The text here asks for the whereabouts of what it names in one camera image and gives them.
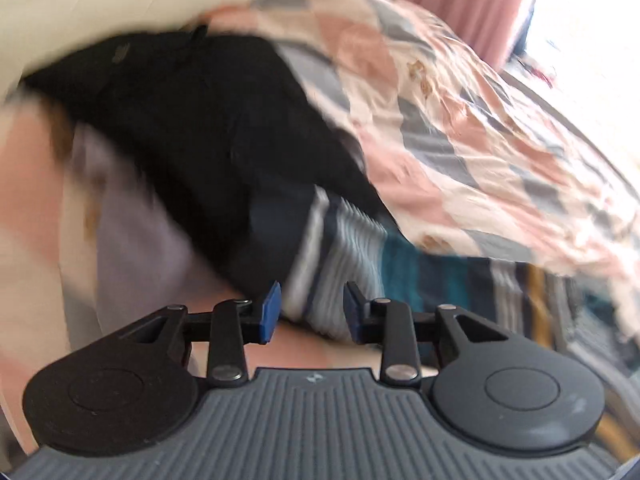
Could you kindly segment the black garment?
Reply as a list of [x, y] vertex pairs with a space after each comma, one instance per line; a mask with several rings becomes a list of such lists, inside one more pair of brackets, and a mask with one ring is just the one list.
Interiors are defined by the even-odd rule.
[[22, 79], [129, 156], [195, 249], [245, 295], [284, 282], [315, 190], [395, 220], [268, 40], [134, 32]]

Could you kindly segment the navy striped shirt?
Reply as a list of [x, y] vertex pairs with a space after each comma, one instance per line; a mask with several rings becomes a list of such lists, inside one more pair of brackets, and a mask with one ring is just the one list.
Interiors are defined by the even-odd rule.
[[612, 292], [528, 262], [437, 255], [413, 246], [344, 198], [314, 185], [261, 186], [250, 198], [250, 236], [233, 263], [245, 287], [282, 286], [282, 313], [346, 339], [343, 287], [390, 297], [416, 312], [455, 304], [565, 352], [578, 342], [619, 366], [639, 365], [622, 334]]

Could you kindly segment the pink grey checkered quilt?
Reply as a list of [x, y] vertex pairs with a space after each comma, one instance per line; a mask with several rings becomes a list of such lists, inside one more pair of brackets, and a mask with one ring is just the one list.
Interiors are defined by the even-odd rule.
[[[602, 155], [404, 0], [256, 0], [200, 20], [273, 40], [405, 236], [489, 258], [498, 322], [592, 366], [608, 388], [599, 442], [638, 455], [639, 199]], [[36, 96], [2, 104], [1, 411], [27, 452], [27, 382], [101, 333], [104, 180], [70, 166], [70, 136]]]

